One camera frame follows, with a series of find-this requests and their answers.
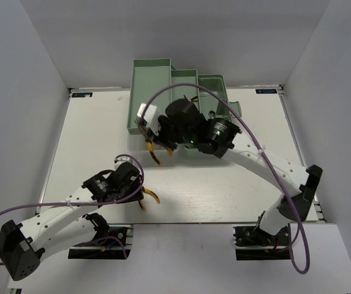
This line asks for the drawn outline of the green toolbox with clear lid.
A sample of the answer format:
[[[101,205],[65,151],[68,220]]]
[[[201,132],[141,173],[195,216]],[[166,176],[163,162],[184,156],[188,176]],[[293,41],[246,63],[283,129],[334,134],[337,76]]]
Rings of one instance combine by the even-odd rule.
[[[128,150],[136,156],[147,155],[148,153],[145,140],[135,123],[140,105],[147,103],[159,90],[176,83],[198,84],[215,93],[237,115],[242,115],[240,103],[229,101],[222,75],[199,75],[196,69],[176,69],[170,58],[135,59],[133,61],[127,130],[129,132]],[[209,118],[209,112],[212,110],[217,118],[223,118],[232,123],[237,122],[233,114],[222,103],[206,91],[194,87],[184,86],[168,90],[154,101],[154,105],[164,111],[169,103],[183,98],[183,96],[189,99],[198,96],[198,101],[193,103],[206,119]]]

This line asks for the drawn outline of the long brown hex key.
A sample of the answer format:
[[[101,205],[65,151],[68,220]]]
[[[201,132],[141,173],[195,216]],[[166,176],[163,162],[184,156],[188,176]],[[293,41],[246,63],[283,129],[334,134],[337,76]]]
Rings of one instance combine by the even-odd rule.
[[[198,96],[192,97],[192,98],[187,98],[186,96],[183,96],[186,100],[188,100],[189,102],[196,102],[198,101]]]

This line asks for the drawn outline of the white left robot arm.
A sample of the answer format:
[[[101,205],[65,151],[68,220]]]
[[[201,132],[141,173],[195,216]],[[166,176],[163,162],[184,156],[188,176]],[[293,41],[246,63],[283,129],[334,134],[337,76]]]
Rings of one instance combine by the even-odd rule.
[[[84,181],[61,205],[1,227],[0,259],[13,281],[28,277],[42,261],[70,247],[103,244],[108,239],[124,245],[119,230],[97,210],[105,203],[139,200],[144,173],[136,162],[116,160],[115,164],[114,170],[100,171]]]

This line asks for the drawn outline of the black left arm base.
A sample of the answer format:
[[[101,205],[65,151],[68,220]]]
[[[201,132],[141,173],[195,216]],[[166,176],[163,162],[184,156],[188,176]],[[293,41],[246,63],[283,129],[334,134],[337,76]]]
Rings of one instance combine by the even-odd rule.
[[[71,247],[70,260],[126,260],[132,249],[133,225],[113,225],[84,246]]]

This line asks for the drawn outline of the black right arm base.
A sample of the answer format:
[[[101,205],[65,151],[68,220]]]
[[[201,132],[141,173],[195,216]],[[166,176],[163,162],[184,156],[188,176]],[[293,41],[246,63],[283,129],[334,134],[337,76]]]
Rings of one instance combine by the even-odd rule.
[[[276,235],[259,229],[255,225],[233,227],[233,243],[237,261],[290,260],[289,229],[283,227]]]

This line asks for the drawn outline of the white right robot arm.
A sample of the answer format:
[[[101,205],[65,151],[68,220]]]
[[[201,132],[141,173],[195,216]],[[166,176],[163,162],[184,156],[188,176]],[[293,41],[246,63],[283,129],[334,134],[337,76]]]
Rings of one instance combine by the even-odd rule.
[[[320,167],[297,166],[268,154],[237,125],[218,117],[206,119],[187,99],[178,99],[164,114],[155,110],[145,119],[157,143],[170,149],[178,144],[191,145],[201,153],[246,168],[281,191],[279,199],[259,216],[253,231],[244,238],[270,244],[291,221],[306,220],[322,176]]]

